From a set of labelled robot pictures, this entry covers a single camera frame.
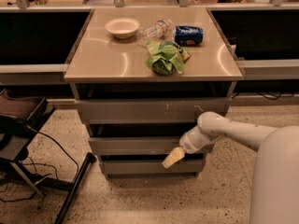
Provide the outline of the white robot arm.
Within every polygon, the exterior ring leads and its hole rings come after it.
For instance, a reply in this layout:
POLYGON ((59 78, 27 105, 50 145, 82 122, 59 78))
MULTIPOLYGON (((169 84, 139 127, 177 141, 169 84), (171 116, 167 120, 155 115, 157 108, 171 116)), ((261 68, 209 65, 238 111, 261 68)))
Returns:
POLYGON ((205 112, 163 161, 168 168, 222 138, 257 152, 249 224, 299 224, 299 127, 237 122, 205 112))

